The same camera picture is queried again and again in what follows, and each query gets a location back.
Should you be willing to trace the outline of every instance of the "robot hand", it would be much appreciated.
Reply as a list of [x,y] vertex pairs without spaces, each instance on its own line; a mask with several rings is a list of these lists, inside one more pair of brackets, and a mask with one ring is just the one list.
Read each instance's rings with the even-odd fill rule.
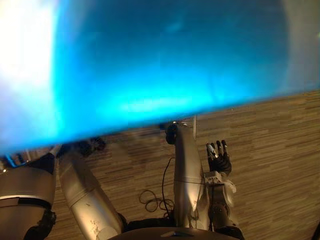
[[216,141],[217,150],[214,143],[206,144],[206,151],[208,155],[208,164],[210,172],[217,171],[218,173],[225,173],[228,176],[231,173],[232,166],[227,152],[227,143],[222,140],[222,147],[220,141]]

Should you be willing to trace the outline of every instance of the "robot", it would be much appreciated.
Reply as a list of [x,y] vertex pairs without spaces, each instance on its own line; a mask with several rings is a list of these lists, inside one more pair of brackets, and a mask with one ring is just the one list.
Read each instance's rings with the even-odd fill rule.
[[165,130],[167,143],[175,146],[175,207],[169,211],[165,206],[167,217],[127,223],[85,164],[85,156],[90,150],[83,151],[79,146],[87,144],[89,148],[92,141],[68,144],[33,154],[33,158],[20,161],[20,167],[15,163],[16,168],[2,170],[1,182],[10,184],[0,186],[1,239],[42,240],[48,236],[59,217],[51,211],[56,183],[55,163],[58,162],[63,194],[87,240],[191,236],[194,239],[244,240],[232,211],[236,187],[228,180],[232,165],[226,141],[217,141],[216,146],[214,143],[206,145],[210,171],[203,172],[190,128],[183,122],[173,122]]

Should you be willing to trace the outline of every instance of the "parquet floor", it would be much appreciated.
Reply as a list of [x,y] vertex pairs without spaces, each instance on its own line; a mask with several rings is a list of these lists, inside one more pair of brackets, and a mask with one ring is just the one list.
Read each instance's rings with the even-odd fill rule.
[[[319,91],[199,115],[196,131],[205,170],[205,144],[227,141],[237,187],[234,211],[247,240],[311,239],[320,221]],[[162,210],[147,212],[138,196],[144,189],[161,196],[162,174],[174,156],[164,132],[150,126],[104,139],[106,149],[87,163],[116,210],[129,221],[161,217]],[[171,199],[173,173],[174,161],[165,179]],[[84,239],[59,180],[53,210],[57,221],[48,240]]]

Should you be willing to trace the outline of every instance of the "wire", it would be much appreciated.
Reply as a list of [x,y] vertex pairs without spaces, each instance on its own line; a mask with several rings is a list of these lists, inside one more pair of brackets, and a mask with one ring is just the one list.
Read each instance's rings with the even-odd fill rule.
[[[143,195],[145,193],[151,193],[153,195],[153,198],[150,200],[143,200]],[[157,197],[156,194],[151,190],[144,190],[143,192],[141,192],[139,195],[139,202],[145,205],[144,208],[149,213],[155,212],[158,208],[161,210],[166,210],[166,208],[162,206],[162,204],[164,203],[167,204],[167,206],[169,207],[169,210],[173,210],[175,206],[174,202],[171,199],[165,199],[164,201],[162,198]],[[151,203],[155,203],[155,207],[151,208],[150,207]]]
[[[167,166],[165,167],[164,173],[163,173],[163,177],[162,177],[162,185],[161,185],[161,191],[162,191],[162,198],[159,198],[156,196],[156,194],[151,191],[151,190],[144,190],[143,192],[140,193],[139,195],[139,202],[141,204],[144,204],[144,208],[147,212],[149,213],[153,213],[155,212],[158,208],[161,210],[165,210],[165,214],[163,215],[164,218],[169,218],[172,219],[172,214],[171,212],[174,210],[175,208],[175,203],[174,201],[172,201],[171,199],[165,198],[165,194],[164,194],[164,182],[165,182],[165,175],[166,175],[166,171],[169,167],[169,164],[171,162],[172,159],[175,159],[175,157],[171,157],[168,161]],[[153,198],[150,200],[142,200],[142,196],[145,193],[150,193],[153,195]],[[150,204],[151,203],[155,203],[155,207],[154,208],[150,208]]]
[[[161,187],[161,189],[162,189],[162,198],[163,198],[163,199],[165,199],[165,194],[164,194],[165,175],[166,175],[166,171],[167,171],[167,169],[168,169],[168,167],[169,167],[169,164],[170,164],[170,162],[171,162],[172,159],[175,159],[175,157],[171,157],[171,158],[169,159],[168,164],[166,165],[166,167],[165,167],[165,169],[164,169],[164,172],[163,172],[162,187]],[[169,210],[168,210],[166,201],[163,201],[163,203],[164,203],[164,207],[165,207],[165,210],[166,210],[166,214],[168,215],[168,218],[171,219],[171,220],[173,220],[172,216],[169,214]]]
[[212,224],[213,224],[213,210],[212,210],[212,206],[213,206],[213,202],[214,202],[214,184],[212,184],[212,187],[211,187],[211,202],[210,202],[210,207],[209,207],[209,211],[210,211],[210,223],[209,223],[209,231],[213,232],[213,228],[212,228]]

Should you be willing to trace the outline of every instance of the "black joint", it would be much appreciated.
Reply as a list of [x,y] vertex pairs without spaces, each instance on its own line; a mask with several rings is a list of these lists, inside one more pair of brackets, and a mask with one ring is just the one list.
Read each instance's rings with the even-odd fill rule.
[[171,145],[174,145],[175,142],[176,142],[176,137],[177,137],[177,130],[178,130],[178,127],[177,125],[174,123],[174,124],[171,124],[167,130],[166,130],[166,142],[168,144],[171,144]]

